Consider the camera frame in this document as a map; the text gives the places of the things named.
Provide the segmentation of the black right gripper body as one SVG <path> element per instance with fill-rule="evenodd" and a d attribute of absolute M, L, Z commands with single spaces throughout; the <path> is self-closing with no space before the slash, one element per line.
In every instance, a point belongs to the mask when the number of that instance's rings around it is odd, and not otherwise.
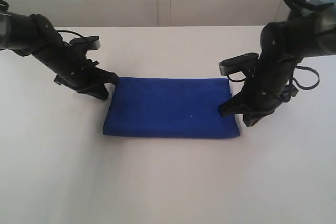
<path fill-rule="evenodd" d="M 238 56 L 238 69 L 246 76 L 237 94 L 237 113 L 269 115 L 298 93 L 293 73 L 298 60 L 270 56 Z"/>

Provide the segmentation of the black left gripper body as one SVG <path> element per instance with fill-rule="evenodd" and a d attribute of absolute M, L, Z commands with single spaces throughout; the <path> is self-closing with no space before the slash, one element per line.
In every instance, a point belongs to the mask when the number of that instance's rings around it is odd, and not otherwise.
<path fill-rule="evenodd" d="M 56 74 L 54 82 L 77 92 L 78 89 L 99 84 L 97 61 L 86 57 L 66 42 L 48 43 L 33 52 L 33 56 Z"/>

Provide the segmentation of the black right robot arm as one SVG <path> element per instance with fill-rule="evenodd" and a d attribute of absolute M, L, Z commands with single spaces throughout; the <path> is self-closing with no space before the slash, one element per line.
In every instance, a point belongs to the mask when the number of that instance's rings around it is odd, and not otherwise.
<path fill-rule="evenodd" d="M 246 53 L 219 63 L 222 76 L 242 72 L 239 93 L 218 107 L 221 117 L 243 115 L 247 127 L 271 115 L 288 103 L 300 89 L 293 74 L 296 69 L 318 72 L 299 63 L 307 57 L 335 55 L 335 11 L 333 3 L 319 5 L 301 0 L 283 0 L 295 13 L 284 22 L 268 23 L 260 34 L 261 53 Z"/>

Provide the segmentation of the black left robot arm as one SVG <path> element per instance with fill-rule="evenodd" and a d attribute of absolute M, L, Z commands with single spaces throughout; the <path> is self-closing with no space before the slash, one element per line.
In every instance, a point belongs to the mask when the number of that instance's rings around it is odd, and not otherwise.
<path fill-rule="evenodd" d="M 1 1 L 1 50 L 26 57 L 32 55 L 56 74 L 54 82 L 77 93 L 106 100 L 105 85 L 117 85 L 114 72 L 98 68 L 98 61 L 87 58 L 88 51 L 100 48 L 99 36 L 84 37 L 74 33 L 69 42 L 63 40 L 50 20 L 41 14 L 29 16 L 9 12 L 9 4 Z"/>

